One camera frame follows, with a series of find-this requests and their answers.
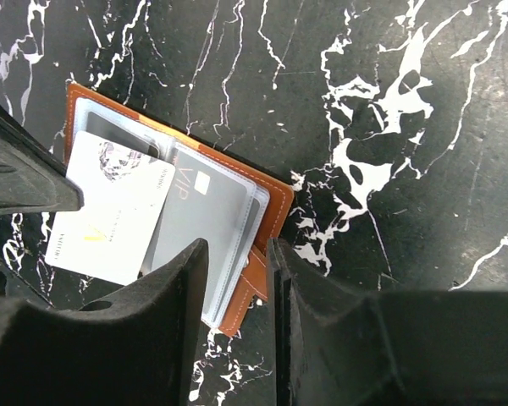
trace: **leather wallet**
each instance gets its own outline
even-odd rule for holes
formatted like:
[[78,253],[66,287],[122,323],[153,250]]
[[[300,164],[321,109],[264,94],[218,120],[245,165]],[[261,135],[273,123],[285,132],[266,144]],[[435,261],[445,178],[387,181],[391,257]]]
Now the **leather wallet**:
[[237,173],[240,173],[268,191],[270,196],[268,207],[255,237],[254,245],[248,255],[248,265],[240,274],[239,281],[235,286],[228,308],[225,311],[223,321],[219,327],[221,332],[229,337],[232,337],[237,332],[241,322],[245,318],[248,305],[250,304],[253,296],[257,295],[263,300],[267,300],[268,298],[266,287],[266,267],[264,260],[267,241],[270,238],[278,237],[280,234],[280,230],[284,225],[284,221],[294,199],[293,189],[288,184],[272,178],[266,173],[249,167],[245,163],[239,162],[222,152],[216,151],[176,129],[171,129],[164,124],[147,118],[122,104],[108,99],[107,97],[76,83],[70,84],[68,87],[68,110],[65,127],[64,155],[66,162],[69,160],[69,155],[73,145],[75,104],[80,97],[97,102],[127,118],[143,123],[147,127],[165,133],[166,135],[171,135],[181,144],[210,157],[215,162],[218,162]]

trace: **card holder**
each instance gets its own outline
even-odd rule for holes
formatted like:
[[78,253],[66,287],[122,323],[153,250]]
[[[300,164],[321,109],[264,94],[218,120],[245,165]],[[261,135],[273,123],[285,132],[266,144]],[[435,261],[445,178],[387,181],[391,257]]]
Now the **card holder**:
[[189,146],[199,153],[210,157],[216,162],[230,168],[231,170],[242,174],[246,178],[259,184],[267,190],[270,196],[267,210],[262,218],[260,228],[254,240],[254,245],[248,255],[248,266],[240,274],[235,290],[231,295],[228,308],[225,311],[223,321],[219,330],[228,336],[233,336],[241,322],[243,321],[248,304],[253,296],[261,299],[267,299],[267,288],[265,278],[265,263],[263,256],[267,241],[270,238],[277,237],[284,225],[291,204],[294,199],[293,189],[270,175],[249,167],[243,162],[237,161],[222,152],[192,139],[186,134],[180,133],[175,129],[151,120],[126,106],[112,101],[105,96],[91,91],[82,85],[72,83],[68,87],[68,110],[65,128],[65,148],[64,160],[67,162],[71,147],[73,144],[73,123],[75,120],[75,106],[80,98],[85,98],[99,105],[105,106],[114,112],[127,118],[133,119],[138,123],[146,125],[161,134],[161,136],[171,136],[178,142]]
[[151,270],[168,263],[196,238],[209,244],[209,269],[202,320],[218,328],[227,308],[226,287],[237,281],[253,236],[245,237],[257,186],[215,161],[178,143],[175,177],[161,215]]

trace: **credit card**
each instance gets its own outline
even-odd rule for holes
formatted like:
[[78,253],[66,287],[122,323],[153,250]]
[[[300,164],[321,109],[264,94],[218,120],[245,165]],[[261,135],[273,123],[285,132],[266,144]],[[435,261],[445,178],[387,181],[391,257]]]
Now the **credit card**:
[[79,131],[66,178],[85,198],[55,217],[45,261],[119,283],[137,279],[175,168],[139,151]]
[[105,140],[126,146],[153,158],[160,157],[156,146],[136,137],[135,134],[120,128],[117,124],[110,122],[95,112],[87,114],[86,132],[96,134]]

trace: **marble floor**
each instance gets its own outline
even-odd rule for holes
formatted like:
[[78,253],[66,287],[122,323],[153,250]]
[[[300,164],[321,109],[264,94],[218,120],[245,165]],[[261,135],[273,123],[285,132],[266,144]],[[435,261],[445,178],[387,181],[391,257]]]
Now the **marble floor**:
[[[0,1],[0,102],[59,157],[70,81],[293,184],[327,277],[508,290],[508,0]],[[4,263],[59,309],[116,289],[45,264],[52,218],[0,217]],[[268,329],[203,327],[191,404],[268,404]]]

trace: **wallet strap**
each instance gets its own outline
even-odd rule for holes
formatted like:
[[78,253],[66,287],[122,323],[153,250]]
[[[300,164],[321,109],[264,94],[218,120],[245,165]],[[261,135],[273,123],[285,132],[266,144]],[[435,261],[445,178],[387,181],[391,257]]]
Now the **wallet strap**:
[[256,246],[252,246],[248,255],[248,266],[240,275],[240,281],[235,286],[234,294],[231,296],[224,320],[219,328],[225,335],[231,337],[237,332],[254,295],[267,301],[265,271],[265,259],[262,252]]

